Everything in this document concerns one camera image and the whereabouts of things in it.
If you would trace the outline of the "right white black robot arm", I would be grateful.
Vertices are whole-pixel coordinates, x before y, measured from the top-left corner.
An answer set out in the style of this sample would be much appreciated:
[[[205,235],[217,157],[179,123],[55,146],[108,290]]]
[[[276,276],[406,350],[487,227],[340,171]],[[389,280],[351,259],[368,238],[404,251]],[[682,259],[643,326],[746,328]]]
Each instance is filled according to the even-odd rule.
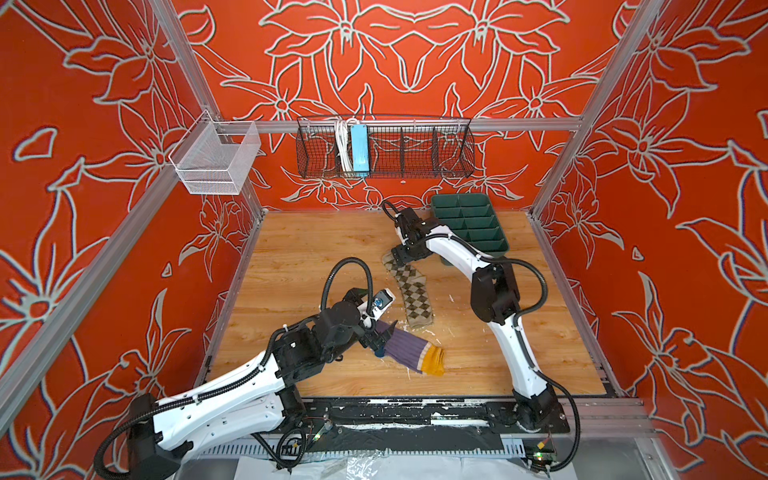
[[[528,453],[524,465],[533,473],[547,476],[564,470],[576,457],[581,443],[582,425],[573,395],[539,367],[527,338],[523,317],[536,312],[548,299],[544,275],[531,263],[485,253],[454,233],[434,217],[421,218],[408,207],[399,209],[388,200],[381,208],[393,221],[400,244],[391,253],[395,264],[406,266],[436,254],[457,268],[470,282],[470,306],[481,321],[489,325],[510,371],[515,399],[516,423],[529,433],[550,426],[550,421],[564,414],[559,394],[563,394],[573,414],[570,451],[562,459],[553,449]],[[531,306],[520,305],[521,294],[514,268],[528,270],[539,283],[540,297]]]

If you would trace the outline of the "purple sock with yellow cuff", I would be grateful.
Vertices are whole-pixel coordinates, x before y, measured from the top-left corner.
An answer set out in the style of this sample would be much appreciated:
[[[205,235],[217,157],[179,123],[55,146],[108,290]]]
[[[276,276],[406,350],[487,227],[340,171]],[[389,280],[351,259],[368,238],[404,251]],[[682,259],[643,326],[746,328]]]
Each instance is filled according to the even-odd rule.
[[[389,357],[421,374],[442,376],[445,373],[442,347],[383,321],[378,321],[375,328],[380,334],[391,334],[386,344],[376,351],[378,357]]]

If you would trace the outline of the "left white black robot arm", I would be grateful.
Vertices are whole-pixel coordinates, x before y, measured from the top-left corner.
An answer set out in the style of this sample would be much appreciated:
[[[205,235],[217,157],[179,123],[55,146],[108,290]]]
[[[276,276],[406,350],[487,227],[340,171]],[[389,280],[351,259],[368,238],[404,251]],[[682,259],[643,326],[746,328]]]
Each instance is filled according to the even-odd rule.
[[[325,281],[318,312],[275,330],[257,356],[181,394],[134,400],[128,420],[97,447],[94,473],[168,479],[200,452],[246,434],[301,433],[306,410],[298,383],[356,344],[382,350],[394,328],[377,325],[394,301],[390,290],[375,290],[363,260],[340,260]]]

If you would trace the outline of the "beige brown argyle sock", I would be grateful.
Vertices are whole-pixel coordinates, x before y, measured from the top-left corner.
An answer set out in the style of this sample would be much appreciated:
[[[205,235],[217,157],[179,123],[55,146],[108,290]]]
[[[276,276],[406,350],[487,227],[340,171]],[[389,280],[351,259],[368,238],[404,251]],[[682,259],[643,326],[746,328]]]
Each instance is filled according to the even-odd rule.
[[[400,289],[409,327],[431,325],[434,314],[426,288],[426,277],[410,264],[398,265],[392,253],[383,255],[381,261]]]

